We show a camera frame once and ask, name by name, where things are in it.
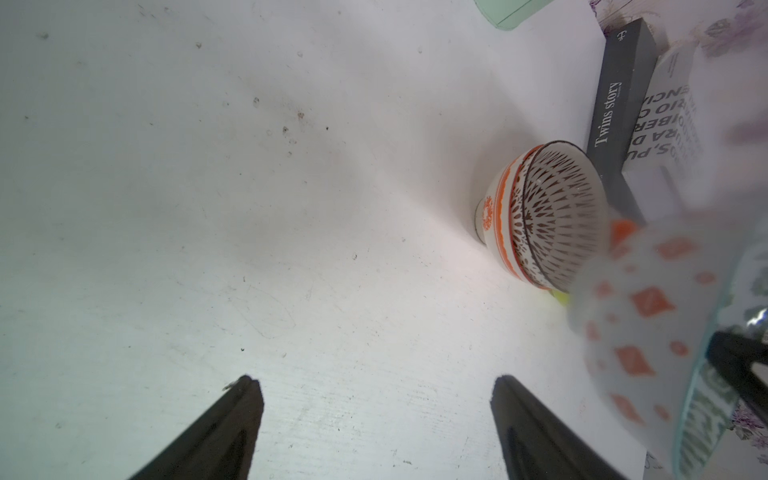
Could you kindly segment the brown white patterned bowl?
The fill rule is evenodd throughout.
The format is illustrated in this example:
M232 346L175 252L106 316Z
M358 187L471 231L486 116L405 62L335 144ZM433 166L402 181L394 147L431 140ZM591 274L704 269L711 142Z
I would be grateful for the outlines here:
M511 245L523 278L563 293L579 270L610 244L602 181L577 145L563 140L527 154L515 174L509 210Z

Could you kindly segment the green grey patterned bowl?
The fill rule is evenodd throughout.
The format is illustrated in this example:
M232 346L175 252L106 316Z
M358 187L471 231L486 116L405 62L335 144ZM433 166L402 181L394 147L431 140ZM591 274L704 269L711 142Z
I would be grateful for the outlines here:
M711 341L767 341L766 219L641 227L580 270L568 321L606 407L674 477L697 477L745 401L707 359Z

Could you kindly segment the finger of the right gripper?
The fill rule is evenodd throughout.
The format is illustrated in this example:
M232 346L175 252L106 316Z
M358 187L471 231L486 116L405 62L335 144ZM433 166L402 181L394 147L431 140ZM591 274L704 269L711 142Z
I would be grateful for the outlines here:
M750 410L767 424L767 384L753 371L755 364L767 365L767 345L760 340L718 331L710 340L706 358Z

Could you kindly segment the lime green bowl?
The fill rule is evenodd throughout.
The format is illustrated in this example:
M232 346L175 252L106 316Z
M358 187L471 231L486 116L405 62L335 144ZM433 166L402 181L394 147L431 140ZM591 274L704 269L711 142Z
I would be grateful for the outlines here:
M551 290L550 294L563 306L568 306L570 303L570 295L559 290Z

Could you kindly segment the orange floral white bowl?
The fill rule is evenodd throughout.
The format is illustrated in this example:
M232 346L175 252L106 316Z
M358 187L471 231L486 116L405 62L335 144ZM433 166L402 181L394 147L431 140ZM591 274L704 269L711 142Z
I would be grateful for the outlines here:
M541 145L529 149L495 175L477 204L474 216L476 235L493 258L515 279L528 284L532 284L532 280L525 273L514 251L510 213L518 173L525 161L540 148Z

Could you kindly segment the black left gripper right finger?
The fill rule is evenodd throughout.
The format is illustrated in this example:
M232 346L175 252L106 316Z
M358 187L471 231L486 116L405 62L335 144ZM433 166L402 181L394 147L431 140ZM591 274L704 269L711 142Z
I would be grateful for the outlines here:
M623 478L515 377L496 379L490 407L510 479Z

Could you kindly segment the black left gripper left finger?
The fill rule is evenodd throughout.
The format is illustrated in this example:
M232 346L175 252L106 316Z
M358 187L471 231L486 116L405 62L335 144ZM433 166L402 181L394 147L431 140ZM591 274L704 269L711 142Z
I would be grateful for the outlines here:
M246 479L263 412L260 383L244 375L133 477Z

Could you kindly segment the plain orange bowl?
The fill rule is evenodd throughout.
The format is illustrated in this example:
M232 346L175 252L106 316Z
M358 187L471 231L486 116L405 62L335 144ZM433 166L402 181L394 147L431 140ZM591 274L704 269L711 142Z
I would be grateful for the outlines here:
M638 226L635 222L629 219L616 219L610 223L611 236L610 247L615 248L621 244L625 239L638 230Z

